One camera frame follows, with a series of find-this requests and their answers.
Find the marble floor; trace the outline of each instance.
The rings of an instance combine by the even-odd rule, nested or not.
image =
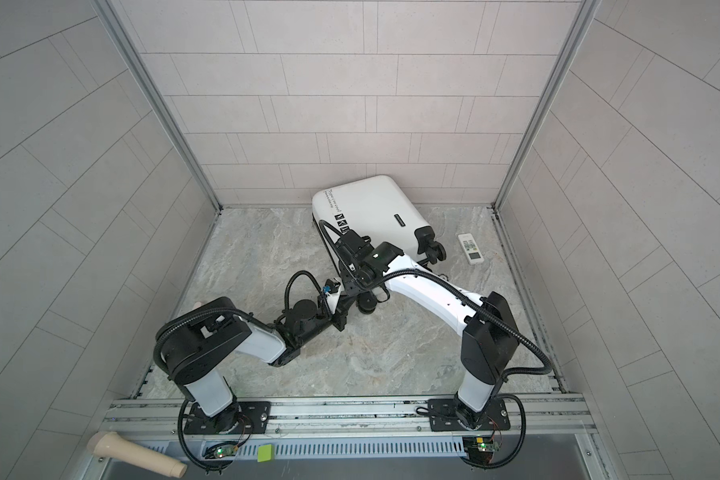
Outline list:
[[[432,267],[451,283],[473,292],[492,290],[507,298],[518,329],[533,339],[490,211],[480,206],[420,206],[448,253]],[[485,262],[469,265],[457,235],[472,233]],[[381,239],[372,239],[377,244]],[[322,284],[335,276],[308,208],[231,208],[222,212],[200,266],[190,281],[180,314],[195,302],[228,296],[241,310],[271,322],[282,311],[291,274],[309,270]],[[299,279],[291,303],[313,299],[312,284]],[[461,339],[442,320],[403,295],[392,295],[371,315],[353,307],[344,332],[328,328],[281,368],[231,354],[219,368],[240,397],[369,396],[448,394],[461,384]],[[509,366],[540,366],[522,346]],[[143,398],[181,398],[166,375],[154,369]],[[512,376],[502,392],[549,392],[546,376]]]

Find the green block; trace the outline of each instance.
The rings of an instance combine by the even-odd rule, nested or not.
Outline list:
[[[272,445],[262,445],[259,447],[259,462],[268,462],[272,460],[275,454],[275,449]]]

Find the white remote control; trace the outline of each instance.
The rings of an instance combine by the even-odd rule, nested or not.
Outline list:
[[[458,241],[461,244],[461,248],[464,249],[470,265],[482,264],[485,261],[478,245],[474,242],[472,234],[461,234],[458,236]]]

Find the black mounting plate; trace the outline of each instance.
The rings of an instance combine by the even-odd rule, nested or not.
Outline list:
[[[253,422],[252,433],[264,433],[266,424],[269,421],[269,402],[240,402],[241,414]],[[250,422],[245,422],[246,434],[250,432]],[[239,436],[242,433],[243,423],[238,422],[235,426],[225,432],[224,435]],[[197,403],[192,404],[190,413],[184,421],[184,435],[216,435],[216,422],[214,418],[208,418]]]
[[[456,400],[454,398],[430,398],[427,400],[427,409],[430,412],[436,412],[443,416],[456,418]],[[509,417],[502,416],[501,412],[506,412],[507,407],[504,400],[498,398],[491,401],[485,406],[485,415],[492,418],[499,430],[509,430]],[[448,420],[438,416],[429,416],[429,426],[432,432],[469,432],[461,426],[458,420]],[[486,421],[480,430],[493,430],[490,421]]]

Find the beige handle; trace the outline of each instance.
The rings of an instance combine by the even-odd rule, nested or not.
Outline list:
[[[167,477],[182,478],[186,465],[175,458],[128,442],[117,432],[98,432],[88,441],[88,451],[97,457],[112,457]]]

